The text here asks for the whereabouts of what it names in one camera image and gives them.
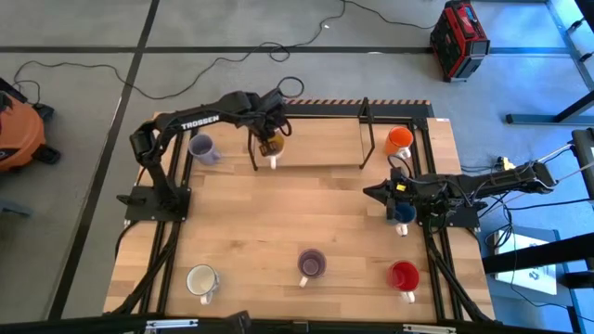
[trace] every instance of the orange vacuum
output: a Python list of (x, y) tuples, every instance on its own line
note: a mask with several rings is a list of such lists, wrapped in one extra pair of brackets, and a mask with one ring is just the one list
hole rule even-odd
[(44, 121), (54, 110), (27, 103), (27, 97), (0, 78), (0, 172), (15, 172), (36, 160), (54, 164), (60, 153), (45, 144)]

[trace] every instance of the wooden table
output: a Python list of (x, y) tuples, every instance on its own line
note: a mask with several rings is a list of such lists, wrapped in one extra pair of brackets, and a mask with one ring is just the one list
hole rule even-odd
[[(449, 120), (428, 119), (428, 125), (437, 172), (460, 173)], [(223, 123), (203, 128), (225, 157), (212, 167), (193, 164), (191, 207), (179, 237), (166, 314), (225, 317), (248, 310), (252, 318), (264, 319), (435, 322), (420, 227), (412, 225), (407, 238), (399, 237), (385, 223), (385, 208), (361, 191), (389, 176), (382, 149), (392, 127), (373, 125), (377, 148), (364, 170), (310, 166), (258, 172), (248, 158), (247, 130)], [(361, 137), (367, 150), (369, 140)], [(427, 172), (422, 143), (419, 148), (421, 169)], [(164, 168), (170, 159), (163, 156)], [(142, 183), (149, 182), (145, 174)], [(155, 223), (141, 222), (123, 239), (105, 311), (117, 307), (144, 275), (154, 231)], [(465, 229), (448, 228), (448, 233), (459, 281), (493, 317), (476, 240)], [(300, 289), (297, 257), (309, 248), (326, 254), (328, 268)], [(414, 304), (405, 303), (385, 283), (388, 267), (399, 260), (420, 270)], [(206, 306), (186, 287), (187, 273), (200, 263), (211, 265), (221, 277), (220, 289)], [(441, 283), (451, 317), (447, 284), (443, 278)], [(160, 285), (158, 277), (149, 310), (155, 309)]]

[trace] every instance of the concrete floor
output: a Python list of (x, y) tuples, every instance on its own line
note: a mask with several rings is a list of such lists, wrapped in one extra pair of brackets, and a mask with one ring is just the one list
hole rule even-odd
[[(443, 8), (443, 2), (438, 0), (359, 0), (359, 3), (377, 8), (388, 19), (421, 26), (431, 26)], [(571, 24), (575, 20), (571, 16), (576, 14), (571, 4), (566, 3), (556, 0), (555, 5), (564, 23)], [(0, 27), (3, 32), (10, 32), (0, 36), (0, 46), (134, 46), (149, 5), (149, 0), (125, 3), (0, 0)], [(564, 46), (545, 5), (475, 3), (474, 7), (492, 47)], [(341, 4), (336, 0), (200, 0), (199, 4), (161, 1), (148, 45), (249, 46), (264, 41), (290, 45), (311, 38), (321, 19), (340, 10)], [(13, 19), (16, 13), (19, 20)], [(344, 17), (329, 21), (314, 45), (426, 46), (430, 32), (389, 25), (371, 13), (347, 6)], [(218, 56), (242, 57), (241, 54), (145, 55), (135, 85), (156, 96), (178, 91)], [(46, 63), (64, 60), (109, 63), (125, 75), (132, 55), (0, 54), (0, 59), (0, 76), (11, 80), (18, 65), (29, 59)], [(483, 62), (467, 83), (448, 84), (441, 82), (439, 68), (431, 55), (292, 54), (288, 61), (276, 63), (265, 54), (254, 54), (240, 64), (219, 63), (194, 88), (177, 98), (152, 101), (134, 92), (65, 316), (101, 312), (113, 266), (113, 247), (123, 223), (124, 207), (115, 196), (129, 192), (138, 168), (128, 135), (155, 111), (193, 107), (233, 90), (265, 93), (286, 75), (298, 76), (305, 82), (304, 97), (430, 99), (436, 117), (451, 119), (458, 154), (465, 165), (485, 165), (497, 156), (522, 163), (561, 146), (570, 138), (572, 127), (509, 126), (502, 122), (503, 116), (510, 112), (557, 113), (588, 91), (568, 55), (494, 55)], [(28, 219), (1, 218), (2, 323), (46, 316), (123, 89), (109, 70), (30, 67), (21, 77), (38, 81), (42, 85), (42, 101), (56, 108), (57, 116), (47, 126), (47, 136), (63, 152), (63, 160), (55, 166), (34, 164), (21, 175), (0, 178), (0, 198), (17, 200), (35, 209), (35, 215)], [(27, 86), (25, 93), (33, 97), (34, 87)], [(550, 169), (555, 175), (563, 175), (575, 166), (571, 154), (566, 154), (555, 160)], [(546, 197), (525, 196), (514, 206), (585, 195), (580, 177), (575, 176)], [(518, 225), (557, 228), (562, 238), (568, 238), (592, 232), (593, 213), (589, 205), (580, 203), (517, 212), (514, 220)], [(490, 214), (483, 221), (483, 229), (494, 229), (503, 222), (499, 212)], [(592, 297), (591, 291), (578, 296), (584, 316), (594, 316)], [(524, 315), (511, 315), (512, 306), (521, 306)], [(497, 299), (495, 307), (497, 317), (509, 324), (569, 328), (563, 310), (535, 309), (525, 302), (505, 299)]]

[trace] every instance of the orange mug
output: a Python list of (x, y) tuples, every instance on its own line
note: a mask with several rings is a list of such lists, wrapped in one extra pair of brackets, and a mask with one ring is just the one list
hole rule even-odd
[(408, 159), (410, 158), (409, 147), (414, 139), (413, 134), (406, 127), (396, 126), (388, 133), (383, 149), (386, 155), (395, 154), (402, 159)]

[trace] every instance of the red mug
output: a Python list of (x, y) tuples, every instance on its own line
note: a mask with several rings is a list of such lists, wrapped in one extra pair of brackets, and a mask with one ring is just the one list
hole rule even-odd
[(419, 269), (409, 261), (398, 261), (388, 269), (388, 285), (400, 291), (408, 303), (415, 302), (413, 291), (419, 285)]

